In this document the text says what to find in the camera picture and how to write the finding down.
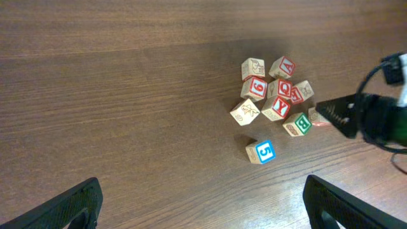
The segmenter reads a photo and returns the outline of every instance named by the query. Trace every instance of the alphabet block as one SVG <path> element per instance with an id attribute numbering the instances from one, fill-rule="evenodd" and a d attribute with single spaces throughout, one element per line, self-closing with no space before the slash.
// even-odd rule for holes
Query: alphabet block
<path id="1" fill-rule="evenodd" d="M 264 164 L 275 158 L 273 144 L 270 140 L 250 144 L 246 146 L 246 152 L 251 163 Z"/>
<path id="2" fill-rule="evenodd" d="M 260 101 L 265 98 L 267 82 L 257 77 L 252 77 L 243 83 L 241 98 L 250 98 L 253 102 Z"/>
<path id="3" fill-rule="evenodd" d="M 271 121 L 277 121 L 284 119 L 288 111 L 290 110 L 290 104 L 288 101 L 280 96 L 275 96 L 267 99 L 261 112 Z"/>
<path id="4" fill-rule="evenodd" d="M 304 136 L 312 124 L 304 113 L 291 115 L 282 125 L 291 137 Z"/>
<path id="5" fill-rule="evenodd" d="M 315 108 L 308 109 L 308 119 L 310 120 L 312 125 L 315 125 L 317 127 L 323 127 L 331 124 L 331 122 L 326 120 L 326 118 L 318 113 Z"/>
<path id="6" fill-rule="evenodd" d="M 314 91 L 311 88 L 308 80 L 302 81 L 293 86 L 291 90 L 291 102 L 293 104 L 300 104 L 314 95 Z"/>
<path id="7" fill-rule="evenodd" d="M 283 99 L 291 99 L 291 89 L 293 83 L 287 80 L 277 79 L 268 84 L 267 99 L 274 96 L 281 96 Z"/>
<path id="8" fill-rule="evenodd" d="M 251 76 L 266 77 L 265 61 L 261 59 L 248 58 L 242 64 L 242 80 L 246 81 Z"/>
<path id="9" fill-rule="evenodd" d="M 250 124 L 260 114 L 260 111 L 250 99 L 246 99 L 240 104 L 237 104 L 237 106 L 230 111 L 230 114 L 237 123 L 242 126 Z"/>
<path id="10" fill-rule="evenodd" d="M 281 57 L 280 59 L 276 60 L 268 74 L 273 78 L 283 78 L 288 79 L 290 78 L 295 70 L 295 64 L 293 61 L 289 60 L 287 57 Z"/>

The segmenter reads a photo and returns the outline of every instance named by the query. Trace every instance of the wooden table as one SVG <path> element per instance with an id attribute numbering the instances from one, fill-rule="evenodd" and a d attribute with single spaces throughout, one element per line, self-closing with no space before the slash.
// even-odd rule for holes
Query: wooden table
<path id="1" fill-rule="evenodd" d="M 308 80 L 315 96 L 291 113 L 353 94 L 380 58 L 407 47 L 405 1 L 0 8 L 0 222 L 95 176 L 99 229 L 308 228 L 309 174 L 407 221 L 407 177 L 391 154 L 333 127 L 293 138 L 281 121 L 240 127 L 228 113 L 247 57 L 266 70 L 282 55 L 296 62 L 293 83 Z M 368 90 L 398 95 L 381 77 Z M 276 159 L 250 164 L 251 139 L 271 139 Z"/>

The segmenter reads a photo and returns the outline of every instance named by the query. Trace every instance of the cube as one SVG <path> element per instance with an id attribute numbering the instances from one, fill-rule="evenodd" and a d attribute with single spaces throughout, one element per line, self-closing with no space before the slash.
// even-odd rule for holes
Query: cube
<path id="1" fill-rule="evenodd" d="M 250 144 L 246 146 L 246 152 L 251 163 L 264 164 L 275 158 L 273 144 L 270 140 Z"/>
<path id="2" fill-rule="evenodd" d="M 315 108 L 308 109 L 308 119 L 312 125 L 317 127 L 323 127 L 331 124 L 331 122 L 326 120 L 320 113 L 318 113 L 318 111 L 315 110 Z"/>
<path id="3" fill-rule="evenodd" d="M 291 99 L 291 89 L 293 83 L 287 80 L 277 79 L 268 84 L 267 99 L 274 96 L 281 96 L 283 99 Z"/>
<path id="4" fill-rule="evenodd" d="M 241 98 L 250 98 L 253 102 L 260 101 L 266 97 L 267 82 L 257 77 L 252 77 L 243 83 Z"/>
<path id="5" fill-rule="evenodd" d="M 266 77 L 265 61 L 261 59 L 248 58 L 242 64 L 242 80 L 246 81 L 251 76 Z"/>
<path id="6" fill-rule="evenodd" d="M 302 81 L 293 86 L 291 90 L 291 102 L 293 104 L 300 104 L 314 95 L 308 80 Z"/>
<path id="7" fill-rule="evenodd" d="M 312 124 L 304 113 L 297 113 L 291 115 L 282 126 L 291 137 L 298 137 L 307 134 Z"/>
<path id="8" fill-rule="evenodd" d="M 280 96 L 275 96 L 267 99 L 261 112 L 271 121 L 277 121 L 284 119 L 288 111 L 290 110 L 290 104 L 288 101 Z"/>
<path id="9" fill-rule="evenodd" d="M 237 104 L 237 106 L 230 111 L 230 114 L 237 123 L 242 126 L 250 124 L 260 114 L 260 111 L 250 99 L 246 99 L 240 104 Z"/>
<path id="10" fill-rule="evenodd" d="M 268 74 L 273 78 L 290 78 L 295 70 L 295 64 L 293 61 L 289 60 L 287 57 L 281 57 L 276 60 L 272 67 L 270 68 Z"/>

